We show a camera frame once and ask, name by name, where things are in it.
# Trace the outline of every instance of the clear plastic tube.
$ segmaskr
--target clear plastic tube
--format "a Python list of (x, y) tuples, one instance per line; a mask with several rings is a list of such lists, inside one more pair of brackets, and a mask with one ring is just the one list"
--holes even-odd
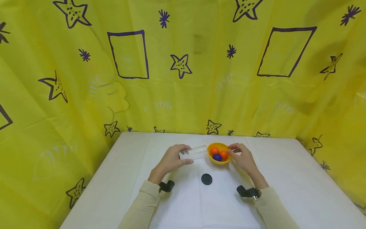
[(207, 155), (207, 146), (202, 145), (195, 148), (192, 148), (191, 150), (182, 150), (179, 152), (179, 158), (181, 160), (183, 159), (193, 159), (197, 160), (200, 158), (203, 158)]

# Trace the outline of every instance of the hand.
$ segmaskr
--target hand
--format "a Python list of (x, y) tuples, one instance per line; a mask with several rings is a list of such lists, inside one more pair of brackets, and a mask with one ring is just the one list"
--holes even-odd
[(173, 145), (167, 149), (164, 156), (160, 160), (159, 164), (153, 168), (150, 173), (150, 177), (148, 181), (154, 184), (160, 184), (163, 180), (164, 176), (170, 172), (173, 172), (183, 165), (190, 165), (193, 163), (192, 159), (179, 159), (179, 151), (183, 149), (192, 149), (188, 145), (180, 144), (180, 145)]
[(228, 150), (228, 154), (234, 159), (234, 161), (242, 170), (249, 174), (249, 176), (258, 172), (258, 168), (254, 162), (253, 156), (244, 144), (235, 143), (229, 145), (228, 148), (232, 150)]

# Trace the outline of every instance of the yellow curtain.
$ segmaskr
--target yellow curtain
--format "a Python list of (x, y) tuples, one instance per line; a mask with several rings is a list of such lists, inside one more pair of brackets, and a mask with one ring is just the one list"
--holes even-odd
[(123, 131), (297, 138), (366, 214), (364, 7), (0, 0), (0, 225), (58, 228)]

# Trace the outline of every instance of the black circle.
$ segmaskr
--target black circle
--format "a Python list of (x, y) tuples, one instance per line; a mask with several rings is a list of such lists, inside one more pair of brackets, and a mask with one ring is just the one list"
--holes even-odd
[(202, 175), (201, 181), (205, 185), (210, 185), (212, 183), (212, 177), (211, 177), (210, 174), (205, 173), (205, 174)]

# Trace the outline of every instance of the yellow bowl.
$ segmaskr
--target yellow bowl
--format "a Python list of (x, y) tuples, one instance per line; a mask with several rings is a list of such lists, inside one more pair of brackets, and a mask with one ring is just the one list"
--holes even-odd
[(208, 157), (210, 158), (210, 161), (212, 161), (213, 163), (215, 163), (217, 165), (224, 165), (224, 164), (228, 163), (231, 160), (230, 156), (226, 161), (223, 161), (223, 162), (220, 162), (220, 161), (217, 161), (217, 160), (213, 159), (210, 155), (210, 150), (211, 150), (212, 147), (217, 147), (220, 151), (221, 150), (228, 150), (228, 146), (223, 144), (223, 143), (215, 142), (215, 143), (210, 144), (207, 147), (207, 154), (208, 154)]

